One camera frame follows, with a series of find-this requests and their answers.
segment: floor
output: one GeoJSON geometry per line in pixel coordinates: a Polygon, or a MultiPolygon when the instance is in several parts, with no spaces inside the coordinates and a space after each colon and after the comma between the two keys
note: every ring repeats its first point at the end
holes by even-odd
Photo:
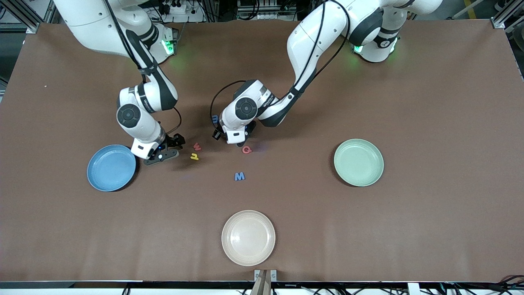
{"type": "MultiPolygon", "coordinates": [[[[434,20],[434,19],[446,19],[454,15],[455,13],[462,10],[466,4],[470,3],[470,0],[443,0],[441,6],[432,14],[425,16],[417,16],[417,20],[434,20]]],[[[474,8],[474,11],[464,13],[458,19],[466,18],[490,18],[496,14],[494,4],[496,0],[485,0],[474,8]]],[[[20,53],[22,42],[24,41],[25,34],[9,34],[0,33],[0,77],[9,80],[11,72],[15,66],[16,59],[20,53]]],[[[520,50],[513,41],[510,41],[514,53],[516,56],[517,63],[521,69],[524,69],[524,52],[520,50]]]]}

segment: brown table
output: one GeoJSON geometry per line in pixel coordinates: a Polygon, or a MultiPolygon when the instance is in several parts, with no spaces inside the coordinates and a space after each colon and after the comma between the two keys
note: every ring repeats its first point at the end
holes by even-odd
{"type": "MultiPolygon", "coordinates": [[[[344,48],[283,124],[257,128],[253,153],[216,142],[209,103],[222,86],[258,78],[278,95],[289,89],[295,25],[187,25],[162,68],[188,144],[115,193],[93,189],[85,170],[101,147],[132,142],[115,101],[140,82],[135,66],[82,47],[63,25],[28,35],[0,104],[0,280],[243,280],[266,268],[281,280],[498,281],[524,272],[523,87],[504,32],[487,20],[407,22],[382,64],[344,48]],[[334,150],[351,138],[384,155],[370,187],[334,172],[334,150]],[[195,142],[199,161],[189,159],[195,142]],[[221,246],[222,226],[244,209],[277,231],[256,267],[234,264],[221,246]]],[[[166,129],[178,119],[156,118],[166,129]]]]}

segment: white robotic arm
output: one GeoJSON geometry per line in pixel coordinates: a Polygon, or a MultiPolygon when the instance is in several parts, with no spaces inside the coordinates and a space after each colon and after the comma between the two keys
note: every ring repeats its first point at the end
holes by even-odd
{"type": "Polygon", "coordinates": [[[177,134],[169,137],[151,113],[170,110],[178,101],[175,87],[158,66],[151,50],[161,59],[169,54],[164,50],[159,28],[147,14],[137,9],[144,1],[134,0],[55,0],[55,5],[77,40],[94,51],[131,58],[143,77],[137,86],[124,88],[117,99],[117,121],[134,138],[131,152],[146,159],[146,164],[177,156],[167,148],[181,147],[184,138],[177,134]],[[110,10],[107,3],[116,7],[110,10]]]}
{"type": "MultiPolygon", "coordinates": [[[[299,23],[288,38],[288,56],[295,72],[295,82],[289,92],[279,99],[259,80],[246,81],[233,95],[233,101],[222,111],[218,131],[226,136],[227,143],[242,146],[256,125],[255,118],[266,127],[278,126],[318,75],[316,64],[320,56],[339,34],[346,36],[354,46],[365,46],[376,40],[381,30],[384,30],[383,20],[388,20],[386,29],[391,26],[389,20],[398,18],[398,13],[395,13],[397,10],[409,7],[417,13],[431,13],[441,2],[442,0],[326,1],[299,23]],[[398,8],[384,9],[386,15],[383,17],[381,8],[388,6],[398,8]]],[[[404,14],[400,27],[406,19],[406,12],[402,11],[404,14]]],[[[216,132],[214,137],[218,139],[220,136],[216,132]]]]}

